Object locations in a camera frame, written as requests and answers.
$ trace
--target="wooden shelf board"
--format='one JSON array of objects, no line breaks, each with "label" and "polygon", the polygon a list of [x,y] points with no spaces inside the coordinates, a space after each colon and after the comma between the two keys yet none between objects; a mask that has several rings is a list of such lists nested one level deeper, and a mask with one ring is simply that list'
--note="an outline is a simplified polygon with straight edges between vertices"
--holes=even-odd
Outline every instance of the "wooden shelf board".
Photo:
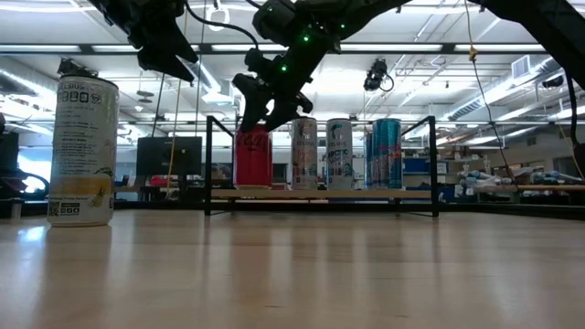
[{"label": "wooden shelf board", "polygon": [[211,190],[214,197],[267,197],[267,198],[425,198],[431,197],[431,191],[403,190],[350,190],[350,191],[277,191],[277,190]]}]

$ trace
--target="blue can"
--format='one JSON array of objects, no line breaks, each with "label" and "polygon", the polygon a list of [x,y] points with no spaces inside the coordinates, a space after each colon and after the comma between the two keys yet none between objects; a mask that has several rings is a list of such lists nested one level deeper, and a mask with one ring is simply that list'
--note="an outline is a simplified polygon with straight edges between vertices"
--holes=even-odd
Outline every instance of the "blue can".
[{"label": "blue can", "polygon": [[400,120],[374,122],[372,177],[376,188],[402,188]]},{"label": "blue can", "polygon": [[372,179],[372,161],[374,160],[374,147],[372,144],[372,139],[372,133],[364,134],[364,156],[366,158],[364,162],[364,179],[366,189],[371,189],[374,185],[374,181]]}]

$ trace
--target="red can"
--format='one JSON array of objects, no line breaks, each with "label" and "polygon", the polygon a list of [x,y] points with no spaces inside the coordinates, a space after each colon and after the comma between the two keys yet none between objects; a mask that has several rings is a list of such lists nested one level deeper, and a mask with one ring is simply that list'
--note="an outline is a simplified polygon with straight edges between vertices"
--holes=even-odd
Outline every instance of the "red can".
[{"label": "red can", "polygon": [[264,125],[256,124],[252,130],[236,133],[234,159],[234,186],[242,188],[268,188],[272,186],[272,139]]}]

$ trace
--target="silver can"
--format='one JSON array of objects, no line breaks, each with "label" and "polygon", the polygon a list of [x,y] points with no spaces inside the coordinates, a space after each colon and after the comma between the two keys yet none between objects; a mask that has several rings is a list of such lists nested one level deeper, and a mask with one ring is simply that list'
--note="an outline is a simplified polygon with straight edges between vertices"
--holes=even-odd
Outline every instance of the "silver can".
[{"label": "silver can", "polygon": [[107,80],[59,81],[48,195],[52,226],[106,225],[112,219],[119,99],[118,87]]},{"label": "silver can", "polygon": [[327,188],[348,190],[354,184],[353,136],[348,119],[327,122]]},{"label": "silver can", "polygon": [[292,190],[317,189],[317,120],[292,122]]}]

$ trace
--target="metal frame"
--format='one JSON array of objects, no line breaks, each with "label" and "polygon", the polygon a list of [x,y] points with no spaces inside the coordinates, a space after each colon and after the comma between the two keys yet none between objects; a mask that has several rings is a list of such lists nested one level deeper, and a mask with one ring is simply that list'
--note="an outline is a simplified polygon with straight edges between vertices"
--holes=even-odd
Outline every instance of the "metal frame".
[{"label": "metal frame", "polygon": [[[394,211],[394,212],[415,212],[421,211],[422,209],[429,210],[431,217],[437,218],[440,213],[439,204],[439,193],[437,188],[438,174],[437,174],[437,136],[435,127],[435,117],[428,116],[425,119],[417,122],[404,133],[402,136],[411,132],[412,130],[420,127],[424,124],[428,124],[431,128],[430,137],[430,158],[431,158],[431,204],[430,205],[404,205],[402,200],[395,198],[394,203],[388,202],[387,205],[356,205],[356,204],[286,204],[286,203],[258,203],[258,204],[246,204],[246,203],[235,203],[228,202],[225,204],[212,204],[212,193],[213,186],[211,184],[211,152],[213,144],[213,124],[216,124],[221,130],[228,133],[232,138],[233,134],[230,133],[224,126],[215,119],[213,116],[207,117],[207,131],[206,131],[206,183],[205,183],[205,205],[204,212],[206,216],[211,215],[212,210],[220,211],[235,211],[235,210],[253,210],[253,211]],[[234,162],[234,153],[232,148],[232,165]],[[232,170],[232,181],[235,170]]]},{"label": "metal frame", "polygon": [[[228,134],[229,137],[233,140],[234,134],[228,130],[221,122],[218,121],[213,115],[207,116],[207,129],[206,129],[206,144],[205,144],[205,215],[211,215],[211,189],[213,188],[211,184],[211,161],[212,161],[212,143],[213,143],[213,124],[216,124],[219,129],[221,129],[224,133]],[[233,147],[231,151],[231,181],[234,180],[234,152]]]}]

